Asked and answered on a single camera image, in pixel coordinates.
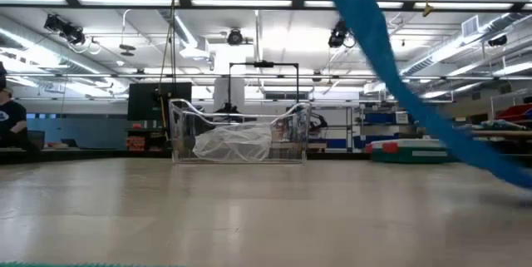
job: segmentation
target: blue wall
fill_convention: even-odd
[[[131,121],[126,119],[58,118],[28,119],[30,131],[45,131],[45,142],[61,142],[61,139],[75,139],[79,147],[126,149],[127,128]]]

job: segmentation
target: black t-shirt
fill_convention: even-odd
[[[26,108],[23,105],[8,101],[0,105],[0,133],[11,130],[18,122],[26,120]],[[27,136],[27,129],[18,133],[21,136]]]

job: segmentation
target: red object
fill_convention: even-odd
[[[523,121],[527,119],[527,111],[532,109],[532,104],[524,104],[511,106],[510,108],[502,111],[501,113],[495,116],[496,120],[505,120],[505,121]]]
[[[397,142],[384,142],[382,143],[382,151],[388,154],[396,154],[399,151]]]

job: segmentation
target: blue rope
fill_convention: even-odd
[[[386,19],[375,0],[333,0],[337,10],[352,29],[375,73],[386,83],[393,96],[424,126],[437,136],[461,161],[481,169],[513,185],[532,188],[532,175],[517,164],[504,160],[486,144],[469,139],[452,129],[450,122],[425,106],[406,88],[397,74]]]

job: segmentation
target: floor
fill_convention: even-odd
[[[531,250],[532,193],[459,164],[0,168],[0,261],[530,267]]]

